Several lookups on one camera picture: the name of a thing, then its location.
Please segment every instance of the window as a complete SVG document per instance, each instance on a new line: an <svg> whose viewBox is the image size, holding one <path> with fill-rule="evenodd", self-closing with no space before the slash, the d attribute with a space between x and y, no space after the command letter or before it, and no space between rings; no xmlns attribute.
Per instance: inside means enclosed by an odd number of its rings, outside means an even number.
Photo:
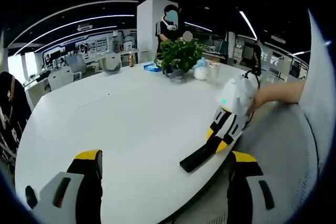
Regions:
<svg viewBox="0 0 336 224"><path fill-rule="evenodd" d="M26 58L28 77L31 76L32 74L37 74L35 54L33 52L27 52L25 53L25 58Z"/></svg>
<svg viewBox="0 0 336 224"><path fill-rule="evenodd" d="M23 74L21 55L10 56L8 58L8 70L19 82L24 83L26 81Z"/></svg>

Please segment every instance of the wall poster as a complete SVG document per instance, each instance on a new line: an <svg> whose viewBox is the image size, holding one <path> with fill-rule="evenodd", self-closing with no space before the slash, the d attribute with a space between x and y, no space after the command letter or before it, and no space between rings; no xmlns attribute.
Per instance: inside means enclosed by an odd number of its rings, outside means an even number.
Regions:
<svg viewBox="0 0 336 224"><path fill-rule="evenodd" d="M96 41L90 40L87 43L88 52L96 52Z"/></svg>
<svg viewBox="0 0 336 224"><path fill-rule="evenodd" d="M107 49L107 38L96 40L96 52L106 52Z"/></svg>

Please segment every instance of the white pillar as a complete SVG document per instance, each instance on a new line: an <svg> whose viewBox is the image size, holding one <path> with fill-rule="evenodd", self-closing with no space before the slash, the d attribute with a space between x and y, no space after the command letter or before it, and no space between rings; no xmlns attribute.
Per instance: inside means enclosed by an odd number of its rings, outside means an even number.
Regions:
<svg viewBox="0 0 336 224"><path fill-rule="evenodd" d="M40 73L42 66L43 66L43 57L41 52L36 52L35 53L35 61L36 61L36 68L37 72Z"/></svg>
<svg viewBox="0 0 336 224"><path fill-rule="evenodd" d="M29 76L27 71L26 54L21 55L21 60L22 60L23 75L25 76L26 81L28 81Z"/></svg>
<svg viewBox="0 0 336 224"><path fill-rule="evenodd" d="M177 3L168 0L146 0L137 9L137 40L139 63L153 61L156 54L158 39L155 36L155 25L163 16L167 5Z"/></svg>
<svg viewBox="0 0 336 224"><path fill-rule="evenodd" d="M0 73L8 72L8 49L0 48Z"/></svg>
<svg viewBox="0 0 336 224"><path fill-rule="evenodd" d="M233 53L235 50L235 43L236 43L236 34L233 33L232 31L229 31L229 35L228 35L228 49L227 49L227 53L228 53L228 57L229 58L233 58Z"/></svg>

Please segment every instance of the ceiling light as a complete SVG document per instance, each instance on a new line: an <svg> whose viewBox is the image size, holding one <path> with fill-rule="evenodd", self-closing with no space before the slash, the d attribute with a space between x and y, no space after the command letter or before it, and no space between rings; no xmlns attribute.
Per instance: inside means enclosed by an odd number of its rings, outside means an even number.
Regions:
<svg viewBox="0 0 336 224"><path fill-rule="evenodd" d="M247 23L248 27L250 28L251 32L253 33L253 36L257 39L257 35L256 35L256 33L254 32L254 30L253 30L253 28L252 28L250 22L248 21L247 17L246 17L245 14L244 14L244 12L240 11L239 13L240 13L240 14L242 15L242 17L244 18L245 22Z"/></svg>
<svg viewBox="0 0 336 224"><path fill-rule="evenodd" d="M184 22L184 23L187 24L187 25L190 25L190 26L198 27L198 28L200 28L200 29L204 29L204 30L206 30L206 31L212 31L212 30L207 29L207 28L204 28L204 27L202 27L202 26L194 25L194 24L191 24L191 23L188 23L188 22Z"/></svg>
<svg viewBox="0 0 336 224"><path fill-rule="evenodd" d="M55 40L55 41L53 41L53 42L50 42L49 44L46 44L46 45L40 47L39 49L37 49L37 50L34 51L34 52L37 52L37 51L41 50L42 48L45 48L45 47L47 47L47 46L50 46L51 44L53 44L53 43L55 43L55 42L58 42L58 41L60 41L60 40L66 39L66 38L69 38L69 37L74 36L74 35L87 33L88 31L95 31L95 30L101 30L101 29L107 29L107 28L115 28L115 27L117 27L117 26L106 26L106 27L100 27L100 28L90 29L90 30L86 30L86 31L80 31L79 33L71 34L71 35L65 36L65 37L63 37L63 38L57 39L57 40Z"/></svg>
<svg viewBox="0 0 336 224"><path fill-rule="evenodd" d="M303 55L304 54L304 52L296 52L295 54L293 54L293 55Z"/></svg>
<svg viewBox="0 0 336 224"><path fill-rule="evenodd" d="M77 23L81 23L81 22L84 22L84 21L88 21L88 20L93 20L93 19L98 19L98 18L112 18L112 17L134 17L134 15L128 15L128 14L122 14L122 15L107 15L107 16L99 16L99 17L94 17L94 18L86 18L86 19L82 19L82 20L79 20L79 21L75 21L75 22L72 22L72 23L68 23L66 25L62 25L62 26L59 26L53 30L50 30L40 36L38 36L37 38L33 39L32 41L28 42L27 44L25 44L23 47L21 47L14 55L17 55L19 52L21 52L25 47L29 46L31 43L35 42L36 40L38 40L39 38L42 38L43 36L47 35L47 34L50 34L52 33L53 31L56 31L58 29L61 29L63 27L66 27L66 26L70 26L70 25L74 25L74 24L77 24Z"/></svg>
<svg viewBox="0 0 336 224"><path fill-rule="evenodd" d="M310 52L310 50L305 51L305 52L296 52L296 53L293 54L293 55L303 55L303 54L306 54L306 53L308 53L308 52Z"/></svg>
<svg viewBox="0 0 336 224"><path fill-rule="evenodd" d="M19 37L21 37L24 33L26 33L27 31L29 31L30 29L32 29L34 26L38 25L39 23L54 17L56 15L59 15L61 13L67 12L69 10L73 10L79 7L83 7L83 6L89 6L89 5L97 5L97 4L105 4L105 3L138 3L138 0L104 0L104 1L95 1L95 2L90 2L90 3L84 3L84 4L80 4L80 5L74 5L72 7L63 9L63 10L59 10L58 12L55 12L47 17L44 17L43 19L40 19L39 21L33 23L31 26L27 27L25 30L23 30L18 36L15 37L15 39L13 39L8 46L10 46L11 44L13 44Z"/></svg>

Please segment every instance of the cup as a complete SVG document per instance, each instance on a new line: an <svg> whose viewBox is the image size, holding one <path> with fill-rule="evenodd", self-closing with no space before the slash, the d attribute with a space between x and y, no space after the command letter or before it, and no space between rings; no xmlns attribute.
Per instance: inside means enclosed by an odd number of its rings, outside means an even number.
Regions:
<svg viewBox="0 0 336 224"><path fill-rule="evenodd" d="M219 75L219 63L218 62L210 62L208 64L208 75L207 81L216 82Z"/></svg>

